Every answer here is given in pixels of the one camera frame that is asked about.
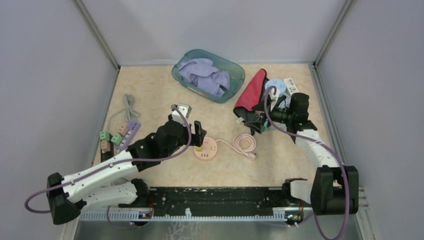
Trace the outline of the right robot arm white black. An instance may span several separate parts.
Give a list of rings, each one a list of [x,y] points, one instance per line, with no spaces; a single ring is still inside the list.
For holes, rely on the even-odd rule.
[[[359,172],[356,167],[343,164],[334,150],[319,136],[317,127],[309,120],[309,96],[294,93],[289,107],[271,108],[271,103],[282,103],[283,96],[262,92],[242,94],[234,106],[234,113],[252,131],[261,133],[265,127],[282,123],[283,130],[293,143],[316,167],[312,183],[304,178],[290,178],[283,184],[281,199],[287,206],[300,200],[310,204],[318,216],[356,214],[359,210]]]

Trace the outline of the white power strip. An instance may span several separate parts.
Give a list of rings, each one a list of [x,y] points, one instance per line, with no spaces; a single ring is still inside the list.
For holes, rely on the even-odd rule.
[[[285,79],[283,79],[283,81],[286,85],[286,94],[289,97],[291,97],[295,93],[300,92],[292,78],[285,78]]]

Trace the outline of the pink plug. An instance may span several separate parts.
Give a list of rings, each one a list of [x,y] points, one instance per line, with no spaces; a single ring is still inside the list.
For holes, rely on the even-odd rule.
[[[129,131],[128,126],[127,126],[127,125],[122,125],[122,126],[118,129],[118,131],[117,131],[117,132],[118,132],[121,136],[125,137],[125,136],[127,135],[128,131]]]
[[[100,149],[102,152],[107,153],[111,151],[111,144],[109,141],[102,140],[100,142]]]

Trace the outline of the blue round power socket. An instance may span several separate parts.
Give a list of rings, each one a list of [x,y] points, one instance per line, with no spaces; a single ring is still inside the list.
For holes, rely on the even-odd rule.
[[[274,86],[278,89],[278,91],[279,91],[278,97],[279,98],[282,97],[287,90],[287,85],[282,79],[274,78],[274,79],[268,80],[264,85],[264,90],[266,91],[268,88],[270,88],[272,86]]]

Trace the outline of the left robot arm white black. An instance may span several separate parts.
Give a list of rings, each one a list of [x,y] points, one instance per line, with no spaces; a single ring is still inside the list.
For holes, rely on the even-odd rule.
[[[92,208],[111,205],[144,207],[149,203],[147,184],[141,179],[119,186],[108,183],[127,175],[142,172],[182,154],[182,146],[201,147],[207,131],[200,121],[194,122],[194,132],[188,127],[169,120],[143,139],[135,141],[108,160],[89,169],[61,175],[56,172],[47,177],[47,200],[54,225],[76,219]]]

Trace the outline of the green plug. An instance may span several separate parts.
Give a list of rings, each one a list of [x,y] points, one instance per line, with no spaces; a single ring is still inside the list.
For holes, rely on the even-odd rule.
[[[102,141],[110,142],[111,141],[111,137],[112,137],[112,135],[109,132],[107,132],[107,131],[101,131],[99,133],[99,140],[101,142]]]
[[[119,133],[116,133],[116,134],[114,134],[113,136],[112,136],[112,138],[111,138],[111,142],[114,144],[114,145],[117,145],[117,146],[119,146],[122,142],[123,142],[123,136],[122,135],[120,135]]]

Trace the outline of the black power strip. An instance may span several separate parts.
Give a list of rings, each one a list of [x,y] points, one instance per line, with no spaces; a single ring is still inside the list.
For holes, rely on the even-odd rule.
[[[100,162],[103,163],[114,156],[114,150],[104,151],[100,150]]]

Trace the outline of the pink round power socket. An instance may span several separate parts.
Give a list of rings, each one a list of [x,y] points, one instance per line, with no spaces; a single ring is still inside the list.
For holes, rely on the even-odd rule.
[[[213,160],[218,154],[218,144],[211,137],[205,137],[201,147],[193,147],[194,155],[203,162]]]

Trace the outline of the purple power strip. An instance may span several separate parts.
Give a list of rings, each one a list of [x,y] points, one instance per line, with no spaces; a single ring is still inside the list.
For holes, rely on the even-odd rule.
[[[117,150],[124,150],[126,149],[131,142],[133,141],[134,137],[136,136],[136,134],[138,133],[139,129],[141,128],[141,123],[138,120],[131,120],[128,124],[128,133],[126,134],[126,136],[123,136],[123,141],[120,145],[115,145],[114,147]]]

